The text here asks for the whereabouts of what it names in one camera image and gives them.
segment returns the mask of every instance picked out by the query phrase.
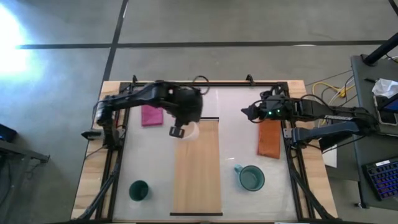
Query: keyboard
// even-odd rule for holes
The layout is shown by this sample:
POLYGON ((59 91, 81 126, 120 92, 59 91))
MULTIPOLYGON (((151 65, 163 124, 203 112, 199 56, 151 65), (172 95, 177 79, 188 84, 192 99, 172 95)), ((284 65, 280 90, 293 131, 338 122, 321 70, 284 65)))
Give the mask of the keyboard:
POLYGON ((363 169, 379 200, 398 196, 398 158, 364 165, 363 169))

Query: wooden table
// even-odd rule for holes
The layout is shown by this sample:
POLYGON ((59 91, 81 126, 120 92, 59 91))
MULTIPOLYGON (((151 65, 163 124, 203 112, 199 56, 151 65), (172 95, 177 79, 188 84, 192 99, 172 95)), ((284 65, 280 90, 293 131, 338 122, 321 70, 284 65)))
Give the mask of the wooden table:
MULTIPOLYGON (((303 80, 277 80, 277 81, 267 80, 267 81, 257 81, 257 82, 280 82, 280 81, 288 83, 290 97, 300 98, 301 96, 307 93, 303 80)), ((121 82, 104 82, 100 98, 103 98, 106 95, 118 94, 120 83, 121 82)), ((123 116, 124 115, 121 113, 119 117, 120 123, 123 119, 123 116)), ((298 127, 303 127, 303 128, 314 127, 313 122, 307 122, 307 123, 297 122, 296 125, 298 127)), ((95 151, 96 149, 101 147, 101 144, 102 141, 90 141, 86 153, 88 154, 90 152, 95 151)), ((96 154, 93 154, 90 157, 90 159, 85 161, 80 177, 80 183, 78 186, 78 191, 76 194, 75 204, 73 206, 71 218, 76 218, 79 215, 81 215, 84 212, 85 208, 92 202, 92 200, 98 193, 101 187, 101 179, 103 176, 106 154, 107 150, 100 150, 96 154)), ((311 191, 314 193, 319 202, 326 208, 326 210, 334 217, 337 217, 335 203, 331 193, 328 176, 326 174, 326 169, 323 163, 323 158, 320 150, 314 147, 307 147, 306 149, 303 150, 303 158, 304 158, 305 170, 307 173, 307 178, 311 191)), ((104 201, 103 217, 106 217, 106 213, 108 211, 110 192, 111 189, 108 191, 104 201)), ((299 188, 299 194, 300 194, 300 202, 302 204, 304 217, 308 217, 308 210, 305 203, 305 197, 300 188, 299 188)))

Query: pink cloth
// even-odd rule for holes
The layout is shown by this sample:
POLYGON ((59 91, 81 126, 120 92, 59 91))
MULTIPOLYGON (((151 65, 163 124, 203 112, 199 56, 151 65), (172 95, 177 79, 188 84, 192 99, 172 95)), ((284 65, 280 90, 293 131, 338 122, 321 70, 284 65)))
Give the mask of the pink cloth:
POLYGON ((141 125, 153 126, 163 124, 163 109, 149 105, 141 106, 141 125))

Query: dark green mug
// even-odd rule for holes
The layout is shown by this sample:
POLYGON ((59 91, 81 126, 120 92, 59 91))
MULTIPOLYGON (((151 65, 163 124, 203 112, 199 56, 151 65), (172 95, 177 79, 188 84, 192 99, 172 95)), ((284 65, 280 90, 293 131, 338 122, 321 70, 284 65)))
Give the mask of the dark green mug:
POLYGON ((148 184, 143 180, 137 180, 130 185, 129 195, 131 200, 139 202, 148 195, 148 184))
POLYGON ((266 178, 260 168, 252 165, 246 167, 235 165, 234 170, 239 175, 239 181, 246 190, 258 191, 264 186, 266 178))

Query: concrete floor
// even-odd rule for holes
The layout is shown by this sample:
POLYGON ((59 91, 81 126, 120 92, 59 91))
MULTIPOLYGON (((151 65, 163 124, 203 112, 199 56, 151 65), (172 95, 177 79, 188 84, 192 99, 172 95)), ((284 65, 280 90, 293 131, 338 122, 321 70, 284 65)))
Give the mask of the concrete floor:
MULTIPOLYGON (((91 125, 109 54, 108 49, 12 46, 110 43, 121 3, 0 0, 0 123, 18 130, 18 144, 51 155, 46 166, 25 180, 12 223, 69 219, 87 145, 80 133, 91 125)), ((119 42, 383 40, 396 32, 397 20, 385 0, 130 0, 119 42)), ((133 74, 140 80, 196 75, 240 80, 250 73, 255 79, 311 83, 349 70, 351 55, 376 47, 119 49, 110 80, 130 80, 133 74)), ((328 83, 342 86, 350 76, 328 83)), ((398 212, 354 208, 354 182, 330 182, 342 219, 395 222, 398 212)))

